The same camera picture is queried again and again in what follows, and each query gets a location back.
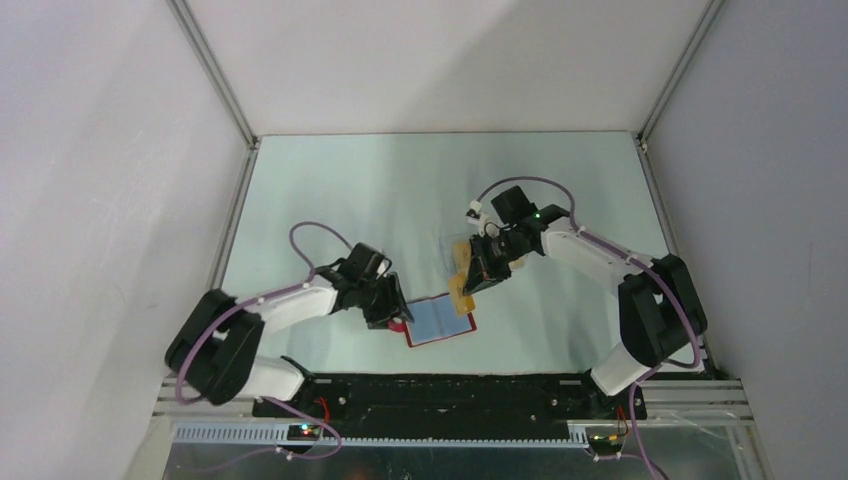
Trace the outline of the red leather card holder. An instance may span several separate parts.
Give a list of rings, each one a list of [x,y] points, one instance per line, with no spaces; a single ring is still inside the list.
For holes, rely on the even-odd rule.
[[[459,315],[448,293],[411,300],[412,321],[391,320],[389,330],[403,334],[410,348],[475,332],[472,313]]]

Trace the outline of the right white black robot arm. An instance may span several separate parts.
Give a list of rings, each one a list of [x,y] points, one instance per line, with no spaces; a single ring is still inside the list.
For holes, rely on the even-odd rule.
[[[461,294],[470,297],[508,280],[532,254],[563,262],[594,280],[618,302],[619,342],[588,371],[581,392],[585,411],[606,418],[622,403],[621,392],[646,379],[674,354],[690,346],[689,367],[701,364],[699,338],[708,321],[686,263],[674,254],[661,258],[627,249],[576,220],[573,205],[539,207],[518,178],[491,201],[477,196],[466,212],[477,231],[455,255],[464,277]]]

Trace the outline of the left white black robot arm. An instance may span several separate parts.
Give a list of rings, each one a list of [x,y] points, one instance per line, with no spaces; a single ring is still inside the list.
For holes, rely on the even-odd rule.
[[[370,329],[413,318],[391,260],[364,243],[312,268],[299,283],[246,300],[207,291],[165,353],[177,376],[176,401],[218,406],[237,397],[270,397],[292,416],[308,414],[316,390],[305,382],[306,372],[293,360],[260,355],[260,343],[306,320],[351,309],[361,312]]]

